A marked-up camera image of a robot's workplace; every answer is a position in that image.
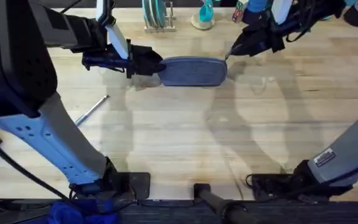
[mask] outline wooden tabletop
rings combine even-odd
[[[215,9],[208,31],[191,26],[197,8],[175,9],[177,31],[146,34],[141,9],[115,9],[122,33],[162,57],[223,58],[244,25],[233,9]],[[68,14],[93,17],[94,9]],[[253,200],[250,173],[291,173],[330,145],[358,118],[358,28],[342,20],[317,23],[287,49],[231,57],[226,81],[216,88],[166,87],[157,77],[103,68],[88,72],[81,55],[50,49],[58,92],[72,119],[104,94],[108,100],[81,130],[119,171],[150,172],[150,198],[190,199],[197,182],[224,198]],[[68,193],[63,174],[15,136],[0,130],[2,148],[18,163]],[[0,159],[0,198],[56,198]],[[358,201],[355,189],[335,200]]]

